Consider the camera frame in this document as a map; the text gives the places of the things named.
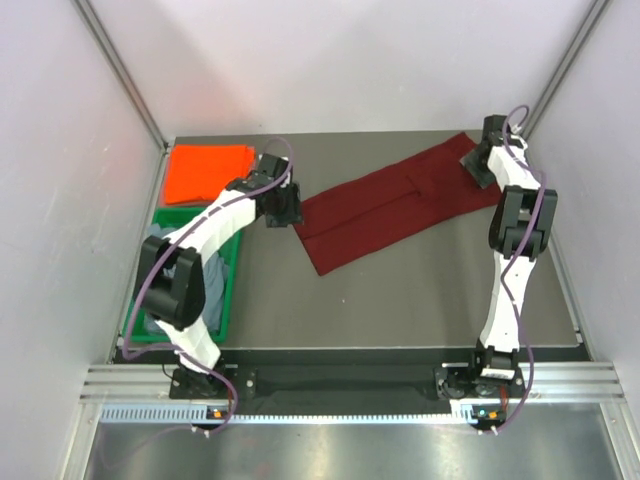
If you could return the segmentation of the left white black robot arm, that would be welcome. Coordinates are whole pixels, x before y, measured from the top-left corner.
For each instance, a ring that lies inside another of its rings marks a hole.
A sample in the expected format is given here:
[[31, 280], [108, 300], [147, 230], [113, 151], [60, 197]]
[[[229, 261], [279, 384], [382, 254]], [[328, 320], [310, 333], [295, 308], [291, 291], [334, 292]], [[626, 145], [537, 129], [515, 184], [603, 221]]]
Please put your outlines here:
[[141, 245], [131, 313], [143, 310], [154, 319], [170, 340], [166, 346], [193, 372], [192, 384], [205, 396], [220, 394], [227, 374], [216, 366], [221, 351], [203, 319], [204, 266], [237, 232], [259, 218], [269, 228], [302, 222], [291, 159], [260, 155], [248, 176], [232, 180], [189, 223], [164, 237], [151, 235]]

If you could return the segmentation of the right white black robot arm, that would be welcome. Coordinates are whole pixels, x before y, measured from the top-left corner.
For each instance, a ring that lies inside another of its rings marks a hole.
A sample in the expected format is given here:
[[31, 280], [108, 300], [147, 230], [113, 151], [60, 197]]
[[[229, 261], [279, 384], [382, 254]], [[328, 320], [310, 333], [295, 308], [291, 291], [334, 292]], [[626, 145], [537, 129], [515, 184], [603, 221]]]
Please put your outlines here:
[[488, 232], [494, 258], [489, 310], [466, 372], [469, 388], [481, 396], [522, 381], [522, 308], [531, 273], [548, 246], [558, 203], [545, 174], [528, 164], [528, 145], [510, 120], [509, 115], [487, 116], [480, 144], [461, 160], [478, 186], [500, 190]]

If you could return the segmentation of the dark red t-shirt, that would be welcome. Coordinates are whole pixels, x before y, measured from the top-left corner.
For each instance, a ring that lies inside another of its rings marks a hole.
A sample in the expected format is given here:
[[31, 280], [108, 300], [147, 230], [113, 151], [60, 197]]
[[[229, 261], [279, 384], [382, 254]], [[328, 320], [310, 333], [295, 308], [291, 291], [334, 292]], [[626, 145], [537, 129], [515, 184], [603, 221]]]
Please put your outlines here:
[[326, 275], [452, 218], [494, 207], [496, 185], [477, 185], [460, 164], [476, 144], [464, 133], [302, 202], [295, 231]]

